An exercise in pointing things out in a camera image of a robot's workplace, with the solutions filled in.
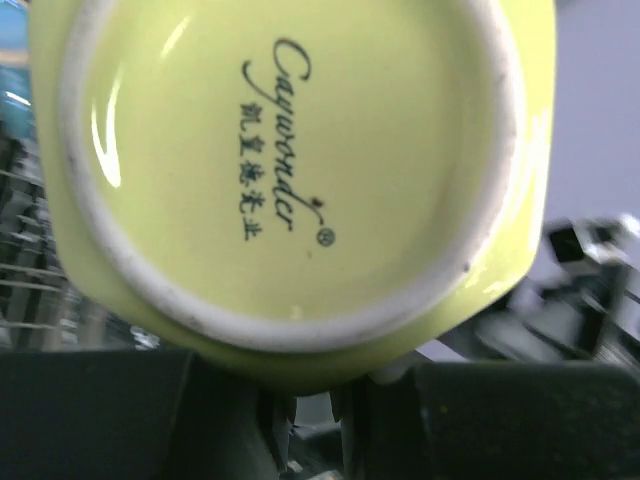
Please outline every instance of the yellow-green mug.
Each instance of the yellow-green mug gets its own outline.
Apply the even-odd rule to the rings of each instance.
[[[59,0],[31,8],[70,279],[314,391],[452,328],[538,245],[551,0]]]

